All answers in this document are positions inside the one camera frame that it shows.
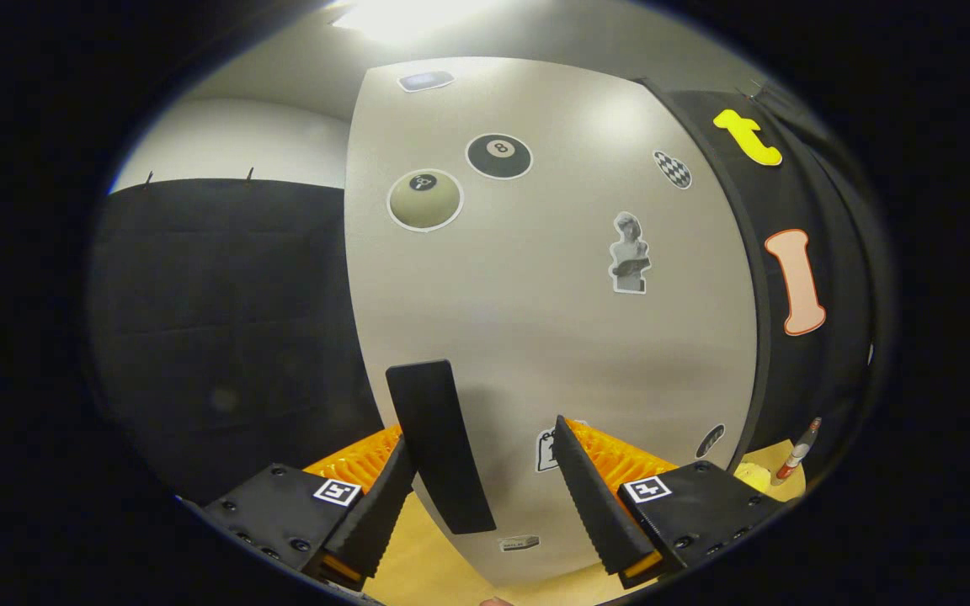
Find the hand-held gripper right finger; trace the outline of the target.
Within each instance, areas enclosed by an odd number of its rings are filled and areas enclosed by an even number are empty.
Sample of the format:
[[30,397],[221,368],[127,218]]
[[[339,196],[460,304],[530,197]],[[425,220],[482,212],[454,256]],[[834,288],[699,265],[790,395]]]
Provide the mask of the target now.
[[627,589],[705,565],[786,510],[719,465],[671,464],[566,417],[553,451],[598,559]]

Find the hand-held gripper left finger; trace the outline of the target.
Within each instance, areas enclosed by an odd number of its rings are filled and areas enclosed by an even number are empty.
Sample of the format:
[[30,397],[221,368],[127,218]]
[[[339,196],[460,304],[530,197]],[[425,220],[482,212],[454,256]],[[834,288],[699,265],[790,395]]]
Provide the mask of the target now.
[[361,590],[380,568],[415,475],[393,425],[304,468],[267,465],[199,514],[296,574]]

